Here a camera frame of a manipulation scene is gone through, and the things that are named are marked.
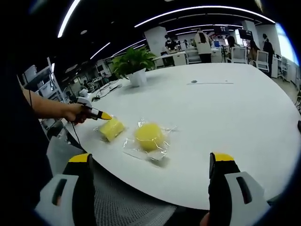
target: yellow round sponge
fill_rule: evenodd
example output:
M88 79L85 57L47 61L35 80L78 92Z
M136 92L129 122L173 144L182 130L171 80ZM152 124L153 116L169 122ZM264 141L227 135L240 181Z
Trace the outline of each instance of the yellow round sponge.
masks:
M160 127L155 123L144 124L138 128L135 132L135 138L141 148L147 152L156 150L165 140Z

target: hand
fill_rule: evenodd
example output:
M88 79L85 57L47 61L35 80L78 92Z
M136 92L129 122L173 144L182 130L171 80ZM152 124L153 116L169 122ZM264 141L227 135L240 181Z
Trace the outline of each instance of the hand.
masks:
M209 213L207 213L201 222L199 223L199 226L208 226L208 221L209 221Z
M67 121L83 123L87 119L87 109L81 104L69 104L65 109L64 118Z

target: plastic bag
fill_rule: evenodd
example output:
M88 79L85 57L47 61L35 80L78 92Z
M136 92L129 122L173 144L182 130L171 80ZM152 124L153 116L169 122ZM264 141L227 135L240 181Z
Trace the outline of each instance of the plastic bag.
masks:
M100 135L100 139L104 142L111 142L126 128L122 122L118 121L116 117L112 117L111 120L107 121L102 126L94 128Z
M138 159L159 161L170 146L170 132L176 128L165 128L141 119L132 137L123 144L124 152Z

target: white round table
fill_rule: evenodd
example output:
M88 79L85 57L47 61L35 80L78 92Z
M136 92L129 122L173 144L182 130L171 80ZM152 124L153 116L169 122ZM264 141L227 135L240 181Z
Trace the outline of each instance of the white round table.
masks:
M228 153L270 199L285 188L299 157L301 119L286 93L251 65L197 64L147 72L146 87L123 87L93 102L127 130L104 143L93 129L105 121L75 127L82 147L113 175L158 199L209 209L209 154ZM166 127L171 145L162 166L123 152L141 118ZM75 137L73 128L67 129Z

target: white flower pot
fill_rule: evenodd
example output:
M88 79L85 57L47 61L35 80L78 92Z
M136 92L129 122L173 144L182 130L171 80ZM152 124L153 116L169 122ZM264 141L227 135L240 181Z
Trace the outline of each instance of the white flower pot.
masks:
M145 75L145 68L143 68L140 71L137 71L133 74L129 74L128 78L131 81L132 86L138 87L138 86L145 86L146 85L146 75Z

